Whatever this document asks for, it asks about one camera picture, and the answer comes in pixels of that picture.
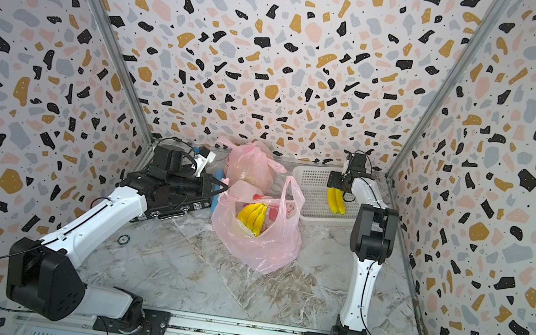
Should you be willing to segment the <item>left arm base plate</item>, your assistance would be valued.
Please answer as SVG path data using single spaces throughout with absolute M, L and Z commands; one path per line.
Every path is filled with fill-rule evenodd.
M 98 318 L 92 329 L 110 335 L 165 335 L 171 312 L 142 307 L 130 308 L 121 319 Z

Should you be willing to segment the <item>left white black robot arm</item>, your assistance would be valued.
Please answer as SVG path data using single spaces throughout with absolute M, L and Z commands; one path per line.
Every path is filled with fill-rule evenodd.
M 137 333 L 145 325 L 143 299 L 133 292 L 84 283 L 78 270 L 121 227 L 210 208 L 228 187 L 207 172 L 216 159 L 206 147 L 184 151 L 158 145 L 141 170 L 129 173 L 109 196 L 63 228 L 11 247 L 6 296 L 51 321 L 96 316 L 107 330 Z

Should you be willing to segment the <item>yellow banana bunch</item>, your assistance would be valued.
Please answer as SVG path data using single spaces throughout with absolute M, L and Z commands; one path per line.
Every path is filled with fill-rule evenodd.
M 338 190 L 337 188 L 329 188 L 327 202 L 329 209 L 333 214 L 346 214 L 346 206 L 343 199 L 343 192 L 341 190 Z
M 264 203 L 252 203 L 241 210 L 237 215 L 237 220 L 239 220 L 251 234 L 258 237 L 261 235 L 262 229 L 264 228 L 267 211 L 268 206 Z

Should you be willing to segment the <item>pink plastic bag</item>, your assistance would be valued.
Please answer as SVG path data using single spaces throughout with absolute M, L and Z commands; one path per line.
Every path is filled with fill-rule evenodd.
M 217 142 L 230 149 L 224 173 L 230 186 L 238 181 L 255 186 L 267 193 L 275 183 L 275 174 L 285 174 L 286 168 L 275 161 L 272 152 L 263 142 L 235 145 L 230 139 L 219 138 Z
M 299 219 L 305 202 L 293 176 L 285 180 L 279 198 L 266 196 L 241 180 L 219 195 L 211 223 L 232 255 L 268 274 L 297 258 L 302 245 Z

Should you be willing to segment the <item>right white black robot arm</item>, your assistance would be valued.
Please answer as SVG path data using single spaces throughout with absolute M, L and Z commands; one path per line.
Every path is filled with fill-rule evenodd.
M 354 259 L 351 284 L 329 335 L 371 335 L 367 313 L 376 277 L 394 250 L 399 214 L 382 201 L 371 170 L 368 155 L 355 151 L 347 156 L 341 172 L 329 173 L 327 202 L 330 211 L 345 214 L 346 194 L 360 204 L 349 244 Z

